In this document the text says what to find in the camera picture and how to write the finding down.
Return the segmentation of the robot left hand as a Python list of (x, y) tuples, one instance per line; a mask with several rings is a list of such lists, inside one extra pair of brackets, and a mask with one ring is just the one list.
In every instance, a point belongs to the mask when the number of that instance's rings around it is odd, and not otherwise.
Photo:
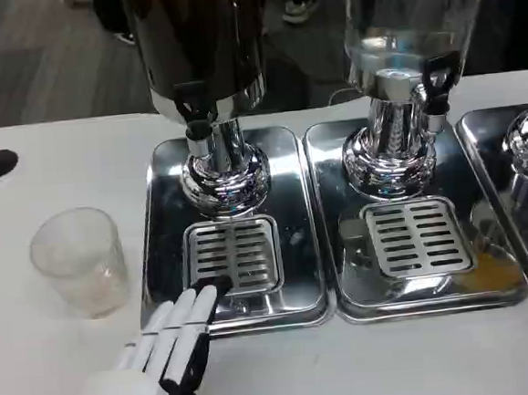
[(113, 368), (89, 377), (81, 395), (197, 395), (208, 364), (209, 325), (232, 288), (229, 276), (214, 275), (164, 301)]

